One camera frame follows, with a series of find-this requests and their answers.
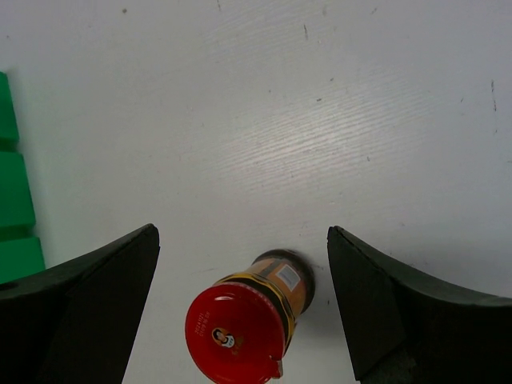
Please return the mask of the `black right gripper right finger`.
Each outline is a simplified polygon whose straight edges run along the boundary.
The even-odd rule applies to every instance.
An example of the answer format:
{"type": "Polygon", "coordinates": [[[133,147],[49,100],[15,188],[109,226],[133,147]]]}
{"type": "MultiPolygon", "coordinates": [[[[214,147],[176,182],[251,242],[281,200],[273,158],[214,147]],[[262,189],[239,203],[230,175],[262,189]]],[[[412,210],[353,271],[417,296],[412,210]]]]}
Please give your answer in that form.
{"type": "Polygon", "coordinates": [[[360,383],[509,383],[511,300],[448,283],[332,226],[330,273],[360,383]]]}

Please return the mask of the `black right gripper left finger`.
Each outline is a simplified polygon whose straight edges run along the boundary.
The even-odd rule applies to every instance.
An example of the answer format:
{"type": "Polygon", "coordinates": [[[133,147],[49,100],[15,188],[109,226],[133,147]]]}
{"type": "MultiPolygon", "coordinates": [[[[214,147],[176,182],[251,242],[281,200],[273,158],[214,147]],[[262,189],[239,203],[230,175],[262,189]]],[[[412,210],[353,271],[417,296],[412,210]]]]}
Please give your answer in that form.
{"type": "Polygon", "coordinates": [[[158,262],[144,225],[83,256],[1,285],[3,383],[120,383],[158,262]]]}

